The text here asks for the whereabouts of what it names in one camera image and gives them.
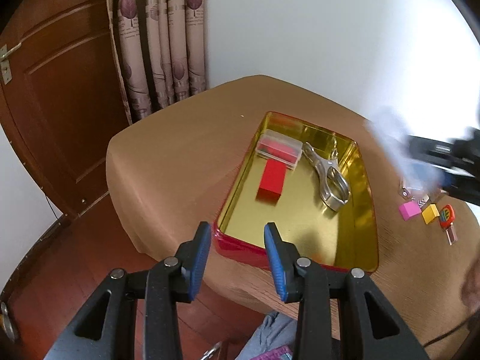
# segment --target wooden door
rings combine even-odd
[[[35,181],[77,215],[107,191],[107,145],[128,125],[106,1],[23,0],[0,34],[0,47],[19,42],[0,123]]]

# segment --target white wall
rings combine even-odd
[[[411,132],[477,126],[480,46],[450,0],[206,0],[209,86],[267,74]]]
[[[62,214],[52,207],[57,216]],[[55,221],[45,195],[0,128],[0,291],[25,254]]]

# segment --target clear plastic box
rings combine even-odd
[[[283,162],[289,169],[295,169],[302,156],[303,143],[287,135],[265,130],[257,142],[255,151],[263,158]]]

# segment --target pink cube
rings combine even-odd
[[[402,214],[403,219],[406,221],[412,218],[412,216],[422,213],[418,203],[414,200],[403,203],[398,209],[400,210],[400,214]]]

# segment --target black cable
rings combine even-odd
[[[446,332],[446,333],[443,333],[442,335],[439,335],[438,337],[434,338],[433,340],[430,340],[429,342],[427,342],[425,345],[423,345],[424,348],[430,346],[431,344],[435,344],[436,342],[439,342],[441,340],[443,340],[444,338],[447,338],[449,335],[452,335],[453,333],[455,333],[457,330],[459,330],[460,328],[462,328],[463,326],[465,326],[471,319],[473,318],[477,318],[477,314],[478,312],[476,312],[475,314],[469,316],[468,318],[466,318],[464,321],[460,322],[457,326],[455,326],[452,330]]]
[[[57,220],[59,220],[59,218],[57,217],[57,214],[55,213],[55,210],[53,209],[52,205],[50,204],[50,200],[49,200],[49,198],[47,197],[46,193],[44,192],[43,194],[45,195],[46,202],[49,204],[50,209],[52,210],[55,218],[56,218]]]

